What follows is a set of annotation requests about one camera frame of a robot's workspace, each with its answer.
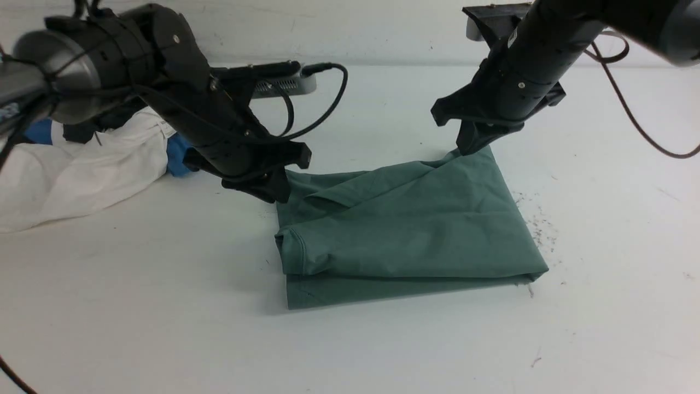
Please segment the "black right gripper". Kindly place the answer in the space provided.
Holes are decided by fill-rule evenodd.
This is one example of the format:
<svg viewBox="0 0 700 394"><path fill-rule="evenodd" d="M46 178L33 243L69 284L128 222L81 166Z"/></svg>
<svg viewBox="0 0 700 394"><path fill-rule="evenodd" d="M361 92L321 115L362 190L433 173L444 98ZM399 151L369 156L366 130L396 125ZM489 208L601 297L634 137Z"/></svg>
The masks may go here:
<svg viewBox="0 0 700 394"><path fill-rule="evenodd" d="M509 37L489 47L468 85L435 101L430 114L438 127L462 121L457 136L461 155L475 154L517 132L515 124L543 105L567 70L566 30L565 16L524 17Z"/></svg>

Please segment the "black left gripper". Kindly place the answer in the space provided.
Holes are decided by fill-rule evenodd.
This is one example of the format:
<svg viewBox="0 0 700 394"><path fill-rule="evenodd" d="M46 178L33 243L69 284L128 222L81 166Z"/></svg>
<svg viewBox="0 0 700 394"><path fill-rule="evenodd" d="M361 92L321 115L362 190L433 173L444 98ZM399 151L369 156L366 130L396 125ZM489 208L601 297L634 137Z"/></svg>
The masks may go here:
<svg viewBox="0 0 700 394"><path fill-rule="evenodd" d="M312 151L303 142L274 136L250 109L255 80L213 71L203 85L159 85L159 114L185 144L180 157L190 172L222 178L224 189L237 190L268 204L286 204L291 186L286 170L310 166Z"/></svg>

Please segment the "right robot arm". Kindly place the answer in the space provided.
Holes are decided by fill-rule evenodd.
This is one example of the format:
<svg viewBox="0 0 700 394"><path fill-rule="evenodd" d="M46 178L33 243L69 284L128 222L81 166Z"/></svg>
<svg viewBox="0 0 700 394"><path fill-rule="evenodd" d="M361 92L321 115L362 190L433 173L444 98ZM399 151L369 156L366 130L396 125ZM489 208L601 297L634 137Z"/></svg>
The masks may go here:
<svg viewBox="0 0 700 394"><path fill-rule="evenodd" d="M436 100L436 124L462 123L462 155L522 130L525 122L565 97L560 79L582 54L605 71L628 54L592 51L600 35L637 42L677 67L698 64L697 1L532 1L464 7L467 37L489 47L465 87Z"/></svg>

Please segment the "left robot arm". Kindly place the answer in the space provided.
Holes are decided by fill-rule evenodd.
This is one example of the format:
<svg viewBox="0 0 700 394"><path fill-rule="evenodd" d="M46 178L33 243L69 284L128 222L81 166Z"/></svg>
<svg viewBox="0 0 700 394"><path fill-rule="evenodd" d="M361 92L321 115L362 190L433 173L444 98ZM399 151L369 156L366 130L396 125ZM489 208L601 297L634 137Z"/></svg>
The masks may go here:
<svg viewBox="0 0 700 394"><path fill-rule="evenodd" d="M271 135L248 107L254 83L221 83L183 14L147 3L121 14L92 5L51 16L2 60L2 136L51 118L82 123L139 97L190 145L184 164L274 204L287 202L285 168L312 153Z"/></svg>

